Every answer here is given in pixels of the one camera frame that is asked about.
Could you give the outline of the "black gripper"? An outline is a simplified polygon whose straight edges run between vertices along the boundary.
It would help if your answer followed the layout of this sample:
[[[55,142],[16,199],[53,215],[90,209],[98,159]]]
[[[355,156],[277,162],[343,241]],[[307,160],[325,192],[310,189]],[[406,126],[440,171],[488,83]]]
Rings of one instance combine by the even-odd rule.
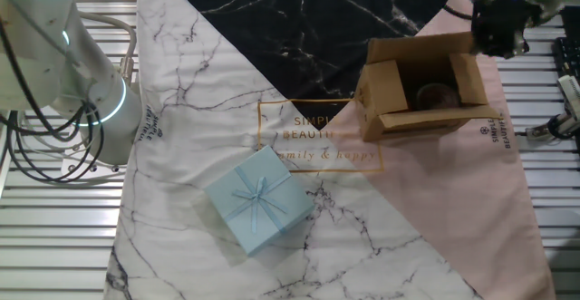
[[[523,0],[471,0],[473,55],[506,55],[514,58],[529,52],[524,37],[528,5]]]

